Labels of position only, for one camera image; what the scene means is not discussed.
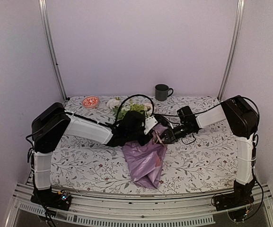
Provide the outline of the green white flower sprig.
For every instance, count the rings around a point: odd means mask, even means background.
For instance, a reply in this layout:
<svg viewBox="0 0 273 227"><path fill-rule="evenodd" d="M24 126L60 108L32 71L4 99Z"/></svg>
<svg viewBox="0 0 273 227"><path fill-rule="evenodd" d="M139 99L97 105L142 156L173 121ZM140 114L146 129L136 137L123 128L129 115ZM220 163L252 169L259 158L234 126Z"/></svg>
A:
<svg viewBox="0 0 273 227"><path fill-rule="evenodd" d="M144 114L145 117L147 118L150 117L153 113L153 104L151 102L143 101L137 102L134 98L132 98L129 99L128 101L125 101L121 108L119 106L118 108L115 108L112 111L114 112L115 116L118 114L117 116L118 120L122 120L125 117L125 115L131 111L136 111L141 114Z"/></svg>

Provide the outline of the white rose long stem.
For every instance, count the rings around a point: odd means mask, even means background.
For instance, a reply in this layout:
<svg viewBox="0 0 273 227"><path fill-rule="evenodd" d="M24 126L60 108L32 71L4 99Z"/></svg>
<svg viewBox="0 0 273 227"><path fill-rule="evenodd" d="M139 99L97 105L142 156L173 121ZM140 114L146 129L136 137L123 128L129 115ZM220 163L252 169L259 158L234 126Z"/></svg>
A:
<svg viewBox="0 0 273 227"><path fill-rule="evenodd" d="M113 109L115 109L115 108L118 108L118 107L120 106L120 104L121 104L120 97L115 97L115 98L110 99L110 100L107 102L106 106L107 106L109 109L113 110Z"/></svg>

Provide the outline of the beige raffia ribbon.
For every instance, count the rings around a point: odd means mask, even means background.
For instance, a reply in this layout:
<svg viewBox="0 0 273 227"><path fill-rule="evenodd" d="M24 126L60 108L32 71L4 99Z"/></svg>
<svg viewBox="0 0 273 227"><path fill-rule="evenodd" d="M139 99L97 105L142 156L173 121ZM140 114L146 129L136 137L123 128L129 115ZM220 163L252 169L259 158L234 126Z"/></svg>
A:
<svg viewBox="0 0 273 227"><path fill-rule="evenodd" d="M153 145L157 145L160 144L161 146L163 146L164 148L167 148L167 146L163 143L163 141L161 140L159 133L157 130L154 130L153 133L153 137L152 137L152 144Z"/></svg>

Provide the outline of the purple pink wrapping paper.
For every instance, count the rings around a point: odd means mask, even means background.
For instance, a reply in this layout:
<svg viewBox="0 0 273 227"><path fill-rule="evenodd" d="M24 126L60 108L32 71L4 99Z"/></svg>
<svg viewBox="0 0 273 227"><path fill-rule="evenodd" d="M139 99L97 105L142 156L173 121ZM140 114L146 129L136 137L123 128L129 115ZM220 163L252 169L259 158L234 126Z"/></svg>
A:
<svg viewBox="0 0 273 227"><path fill-rule="evenodd" d="M158 124L153 128L153 133L157 130L160 136L165 129L165 126ZM137 141L127 142L123 146L124 158L135 185L149 189L159 187L166 150L160 144L153 145L152 139L144 146Z"/></svg>

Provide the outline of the dark grey metal mug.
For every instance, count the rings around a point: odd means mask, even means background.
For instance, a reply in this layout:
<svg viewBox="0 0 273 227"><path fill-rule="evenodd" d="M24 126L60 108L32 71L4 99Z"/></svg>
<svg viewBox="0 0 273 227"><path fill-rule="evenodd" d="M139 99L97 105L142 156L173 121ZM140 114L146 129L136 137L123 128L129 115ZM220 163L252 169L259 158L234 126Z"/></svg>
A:
<svg viewBox="0 0 273 227"><path fill-rule="evenodd" d="M165 84L157 84L155 86L155 99L158 101L166 101L173 94L173 88Z"/></svg>

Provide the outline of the red patterned ceramic bowl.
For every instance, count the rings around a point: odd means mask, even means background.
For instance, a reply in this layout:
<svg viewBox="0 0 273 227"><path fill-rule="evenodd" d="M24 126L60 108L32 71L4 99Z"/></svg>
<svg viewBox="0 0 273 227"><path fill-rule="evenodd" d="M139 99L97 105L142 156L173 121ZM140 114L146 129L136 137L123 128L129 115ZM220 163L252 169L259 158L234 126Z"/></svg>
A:
<svg viewBox="0 0 273 227"><path fill-rule="evenodd" d="M92 108L95 108L96 106L98 106L99 102L100 102L99 97L88 96L83 99L82 105L87 109L92 109Z"/></svg>

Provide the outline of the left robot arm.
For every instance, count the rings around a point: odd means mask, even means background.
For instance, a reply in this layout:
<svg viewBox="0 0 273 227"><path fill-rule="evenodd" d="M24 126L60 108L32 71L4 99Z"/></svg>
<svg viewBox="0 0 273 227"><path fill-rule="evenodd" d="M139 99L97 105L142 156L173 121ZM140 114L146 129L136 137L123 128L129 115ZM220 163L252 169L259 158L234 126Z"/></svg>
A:
<svg viewBox="0 0 273 227"><path fill-rule="evenodd" d="M158 124L153 115L146 117L129 111L122 120L101 123L90 118L67 112L61 103L54 103L32 122L32 133L26 137L32 147L34 194L44 205L69 200L52 192L50 172L52 153L63 136L76 136L108 147L123 146L130 141L145 145L151 140L151 131Z"/></svg>

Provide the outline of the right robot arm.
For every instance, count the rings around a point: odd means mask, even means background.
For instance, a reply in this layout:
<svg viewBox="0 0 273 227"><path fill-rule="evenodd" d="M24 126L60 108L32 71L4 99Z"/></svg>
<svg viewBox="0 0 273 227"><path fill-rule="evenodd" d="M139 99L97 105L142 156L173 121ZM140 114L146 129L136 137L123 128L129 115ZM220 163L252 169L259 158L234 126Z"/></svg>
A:
<svg viewBox="0 0 273 227"><path fill-rule="evenodd" d="M256 161L256 137L260 115L255 104L249 104L250 99L243 96L229 98L208 110L193 113L186 106L177 111L180 124L168 128L161 134L164 144L172 144L186 135L198 132L215 123L226 120L235 136L238 148L238 169L233 184L234 192L230 195L214 197L215 205L227 208L230 205L240 206L253 202L252 189L256 183L254 173Z"/></svg>

